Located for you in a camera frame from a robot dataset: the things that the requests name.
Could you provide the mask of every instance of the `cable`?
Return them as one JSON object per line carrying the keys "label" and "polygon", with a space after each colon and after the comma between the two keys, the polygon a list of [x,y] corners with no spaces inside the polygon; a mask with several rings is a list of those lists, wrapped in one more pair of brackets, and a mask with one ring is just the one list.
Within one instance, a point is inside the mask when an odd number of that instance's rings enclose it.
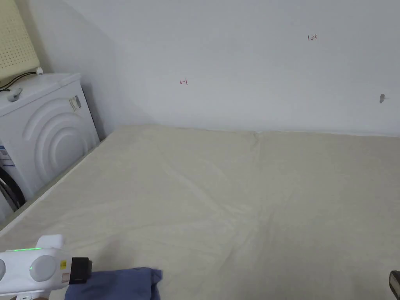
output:
{"label": "cable", "polygon": [[0,86],[0,92],[7,90],[10,86],[12,86],[14,83],[16,83],[18,80],[20,80],[21,78],[28,76],[28,75],[33,75],[36,74],[36,72],[27,72],[21,75],[18,75],[16,78],[14,78],[13,80],[11,80],[9,83]]}

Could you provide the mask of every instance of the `washing machine label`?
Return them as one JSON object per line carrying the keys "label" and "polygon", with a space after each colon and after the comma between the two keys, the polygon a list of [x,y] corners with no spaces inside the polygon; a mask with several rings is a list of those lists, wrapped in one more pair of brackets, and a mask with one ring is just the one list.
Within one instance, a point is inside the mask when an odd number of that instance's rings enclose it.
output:
{"label": "washing machine label", "polygon": [[14,162],[3,145],[0,145],[0,163],[5,167],[15,167]]}
{"label": "washing machine label", "polygon": [[80,104],[80,100],[78,96],[74,96],[68,99],[70,101],[70,105],[72,106],[72,110],[74,112],[78,111],[78,108],[81,108],[82,105]]}

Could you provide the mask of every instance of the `bed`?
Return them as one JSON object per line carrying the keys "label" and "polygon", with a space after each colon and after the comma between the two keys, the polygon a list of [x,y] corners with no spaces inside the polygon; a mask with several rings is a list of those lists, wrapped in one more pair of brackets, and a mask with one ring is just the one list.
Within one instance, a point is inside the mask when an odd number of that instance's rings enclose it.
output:
{"label": "bed", "polygon": [[399,183],[399,138],[129,126],[10,222],[0,251],[61,233],[94,271],[162,269],[162,300],[390,299]]}

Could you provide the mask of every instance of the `perforated board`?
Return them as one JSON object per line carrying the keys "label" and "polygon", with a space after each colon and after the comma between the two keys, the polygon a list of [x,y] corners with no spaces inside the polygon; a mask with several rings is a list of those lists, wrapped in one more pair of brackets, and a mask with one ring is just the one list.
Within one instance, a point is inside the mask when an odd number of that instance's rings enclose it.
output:
{"label": "perforated board", "polygon": [[0,1],[0,80],[39,66],[14,0]]}

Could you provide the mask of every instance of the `blue cloth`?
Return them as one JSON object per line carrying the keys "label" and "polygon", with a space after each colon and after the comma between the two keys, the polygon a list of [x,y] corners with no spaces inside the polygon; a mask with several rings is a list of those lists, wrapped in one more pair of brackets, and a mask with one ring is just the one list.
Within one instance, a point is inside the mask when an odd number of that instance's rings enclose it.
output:
{"label": "blue cloth", "polygon": [[84,284],[71,284],[65,300],[160,300],[162,272],[151,268],[93,272]]}

